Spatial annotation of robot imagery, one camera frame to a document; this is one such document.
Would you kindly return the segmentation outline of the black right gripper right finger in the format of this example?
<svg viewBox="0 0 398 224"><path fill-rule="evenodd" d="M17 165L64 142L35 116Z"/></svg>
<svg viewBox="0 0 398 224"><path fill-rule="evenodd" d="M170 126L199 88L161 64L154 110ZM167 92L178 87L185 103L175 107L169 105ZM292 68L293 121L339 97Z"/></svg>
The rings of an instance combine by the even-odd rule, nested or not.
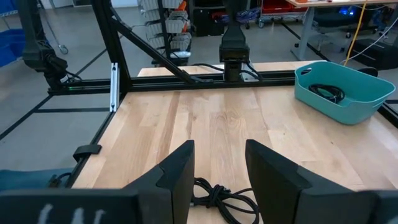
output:
<svg viewBox="0 0 398 224"><path fill-rule="evenodd" d="M356 192L326 179L253 140L246 165L265 224L369 224L373 192Z"/></svg>

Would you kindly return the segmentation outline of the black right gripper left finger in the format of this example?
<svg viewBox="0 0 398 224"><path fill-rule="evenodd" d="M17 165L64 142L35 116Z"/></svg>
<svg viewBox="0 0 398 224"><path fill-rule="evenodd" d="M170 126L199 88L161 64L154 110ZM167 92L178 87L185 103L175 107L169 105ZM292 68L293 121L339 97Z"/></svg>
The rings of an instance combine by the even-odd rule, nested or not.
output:
<svg viewBox="0 0 398 224"><path fill-rule="evenodd" d="M186 224L193 195L195 142L187 140L151 170L127 184L135 190L138 224Z"/></svg>

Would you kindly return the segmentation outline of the black table edge clip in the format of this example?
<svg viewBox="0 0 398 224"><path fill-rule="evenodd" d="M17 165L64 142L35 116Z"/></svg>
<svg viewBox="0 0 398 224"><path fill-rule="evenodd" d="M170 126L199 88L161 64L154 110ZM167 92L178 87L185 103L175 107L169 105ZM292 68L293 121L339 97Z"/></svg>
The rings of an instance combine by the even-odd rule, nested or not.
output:
<svg viewBox="0 0 398 224"><path fill-rule="evenodd" d="M101 145L98 144L87 144L79 146L73 153L73 158L76 162L79 162L81 158L88 157L92 154L99 154L102 149Z"/></svg>

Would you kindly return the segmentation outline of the teal plastic bin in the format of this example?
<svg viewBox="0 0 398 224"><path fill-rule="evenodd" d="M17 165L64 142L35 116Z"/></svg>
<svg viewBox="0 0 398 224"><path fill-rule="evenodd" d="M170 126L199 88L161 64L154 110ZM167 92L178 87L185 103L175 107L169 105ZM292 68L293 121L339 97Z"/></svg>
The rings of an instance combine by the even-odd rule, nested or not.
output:
<svg viewBox="0 0 398 224"><path fill-rule="evenodd" d="M337 63L319 61L294 71L294 96L335 121L354 125L370 118L396 87L393 83ZM315 93L314 85L337 87L343 94L325 90Z"/></svg>

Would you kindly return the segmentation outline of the dark teal chair seat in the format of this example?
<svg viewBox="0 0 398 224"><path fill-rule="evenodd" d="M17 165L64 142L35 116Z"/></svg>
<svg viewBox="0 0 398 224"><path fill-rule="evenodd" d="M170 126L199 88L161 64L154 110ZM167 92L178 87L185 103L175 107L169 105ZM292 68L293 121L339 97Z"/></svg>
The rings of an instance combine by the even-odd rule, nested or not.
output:
<svg viewBox="0 0 398 224"><path fill-rule="evenodd" d="M64 187L72 171L73 168L33 171L0 170L0 192Z"/></svg>

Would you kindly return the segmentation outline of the wooden table with white legs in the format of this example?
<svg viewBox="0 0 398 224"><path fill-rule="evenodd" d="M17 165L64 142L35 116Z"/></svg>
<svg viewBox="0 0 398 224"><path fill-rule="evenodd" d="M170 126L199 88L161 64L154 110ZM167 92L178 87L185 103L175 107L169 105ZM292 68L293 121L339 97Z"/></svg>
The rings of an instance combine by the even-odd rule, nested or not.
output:
<svg viewBox="0 0 398 224"><path fill-rule="evenodd" d="M317 7L335 7L335 6L351 6L360 5L363 7L370 4L392 4L396 3L398 6L398 0L286 0L295 7L307 7L307 13L303 21L303 29L301 33L298 47L293 48L291 52L295 55L298 60L305 60L305 50L307 48L308 40L310 38L310 31L313 22L315 9Z"/></svg>

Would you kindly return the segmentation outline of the shelf with white bins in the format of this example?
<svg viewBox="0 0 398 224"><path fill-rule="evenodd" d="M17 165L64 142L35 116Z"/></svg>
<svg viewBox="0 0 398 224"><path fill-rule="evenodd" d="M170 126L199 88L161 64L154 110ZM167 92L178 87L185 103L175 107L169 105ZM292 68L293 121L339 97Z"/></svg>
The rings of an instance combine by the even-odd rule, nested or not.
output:
<svg viewBox="0 0 398 224"><path fill-rule="evenodd" d="M187 60L192 42L187 1L138 0L138 6L149 45L169 59Z"/></svg>

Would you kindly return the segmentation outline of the black floor box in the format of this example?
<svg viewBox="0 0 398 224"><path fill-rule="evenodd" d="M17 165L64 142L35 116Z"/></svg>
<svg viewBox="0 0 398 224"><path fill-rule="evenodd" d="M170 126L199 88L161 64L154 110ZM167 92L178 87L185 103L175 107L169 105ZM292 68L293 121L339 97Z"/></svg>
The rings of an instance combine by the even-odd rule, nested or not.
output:
<svg viewBox="0 0 398 224"><path fill-rule="evenodd" d="M356 40L350 57L367 67L378 70L398 68L398 47L384 42L370 46L373 42L372 39Z"/></svg>

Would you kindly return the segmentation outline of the black cabinet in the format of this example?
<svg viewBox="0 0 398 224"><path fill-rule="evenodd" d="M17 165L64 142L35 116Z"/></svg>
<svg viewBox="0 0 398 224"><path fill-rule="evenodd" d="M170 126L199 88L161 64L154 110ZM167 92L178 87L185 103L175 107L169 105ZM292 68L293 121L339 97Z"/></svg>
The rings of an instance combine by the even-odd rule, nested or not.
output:
<svg viewBox="0 0 398 224"><path fill-rule="evenodd" d="M197 37L224 34L220 17L225 13L222 0L191 0L190 16Z"/></svg>

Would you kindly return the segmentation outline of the metal cart leg with wheel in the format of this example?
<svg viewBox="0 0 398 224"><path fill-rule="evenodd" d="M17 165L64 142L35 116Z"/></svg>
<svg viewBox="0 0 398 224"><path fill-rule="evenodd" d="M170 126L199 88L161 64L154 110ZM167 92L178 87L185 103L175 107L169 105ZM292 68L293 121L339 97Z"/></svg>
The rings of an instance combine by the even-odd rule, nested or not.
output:
<svg viewBox="0 0 398 224"><path fill-rule="evenodd" d="M46 11L45 11L45 8L44 8L44 5L43 5L43 3L42 3L42 0L37 0L37 2L38 2L38 5L40 6L40 8L43 9L43 16L44 16L44 19L45 19L45 21L46 21L46 23L47 23L47 26L48 26L48 28L49 28L49 30L50 30L52 36L53 36L53 39L54 39L55 43L57 44L57 47L58 47L59 51L60 51L62 54L64 54L64 55L68 54L68 53L69 53L68 48L67 48L65 45L61 44L61 43L58 41L58 38L57 38L57 36L55 35L55 32L54 32L53 29L52 29L51 23L49 22L49 19L48 19L48 17L47 17L47 13L46 13Z"/></svg>

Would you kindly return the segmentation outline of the red storage bins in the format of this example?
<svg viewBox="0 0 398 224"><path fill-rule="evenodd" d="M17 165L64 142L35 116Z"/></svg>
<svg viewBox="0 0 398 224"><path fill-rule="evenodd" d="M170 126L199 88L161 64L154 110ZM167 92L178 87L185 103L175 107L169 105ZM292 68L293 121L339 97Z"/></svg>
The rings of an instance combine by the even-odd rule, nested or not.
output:
<svg viewBox="0 0 398 224"><path fill-rule="evenodd" d="M286 0L262 0L262 13L305 12L306 7L296 7Z"/></svg>

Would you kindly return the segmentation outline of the blue storage bin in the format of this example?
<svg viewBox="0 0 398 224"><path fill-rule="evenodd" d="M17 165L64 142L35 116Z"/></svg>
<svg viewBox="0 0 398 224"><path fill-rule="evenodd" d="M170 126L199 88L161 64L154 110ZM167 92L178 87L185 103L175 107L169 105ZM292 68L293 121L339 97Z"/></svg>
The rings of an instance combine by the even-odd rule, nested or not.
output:
<svg viewBox="0 0 398 224"><path fill-rule="evenodd" d="M24 47L25 34L22 29L8 29L0 32L0 67L21 57Z"/></svg>

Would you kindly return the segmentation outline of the black aluminium table frame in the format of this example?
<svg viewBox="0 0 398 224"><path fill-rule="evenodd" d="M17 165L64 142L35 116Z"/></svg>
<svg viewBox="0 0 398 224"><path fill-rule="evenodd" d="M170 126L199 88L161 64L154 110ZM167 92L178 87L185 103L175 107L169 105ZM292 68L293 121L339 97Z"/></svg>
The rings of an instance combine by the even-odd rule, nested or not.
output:
<svg viewBox="0 0 398 224"><path fill-rule="evenodd" d="M186 140L195 142L195 176L233 190L249 186L244 148L254 139L352 190L398 189L398 128L383 115L340 124L294 97L289 78L266 87L196 88L164 68L128 93L83 156L67 186L124 187Z"/></svg>

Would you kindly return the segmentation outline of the silver bracket on frame post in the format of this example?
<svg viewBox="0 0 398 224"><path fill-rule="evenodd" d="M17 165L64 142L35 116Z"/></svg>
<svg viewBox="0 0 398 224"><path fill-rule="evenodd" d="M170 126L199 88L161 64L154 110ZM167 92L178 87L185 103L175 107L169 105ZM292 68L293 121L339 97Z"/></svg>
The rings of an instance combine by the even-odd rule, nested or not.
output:
<svg viewBox="0 0 398 224"><path fill-rule="evenodd" d="M112 63L111 78L110 78L109 111L116 112L118 108L119 108L119 66L118 63Z"/></svg>

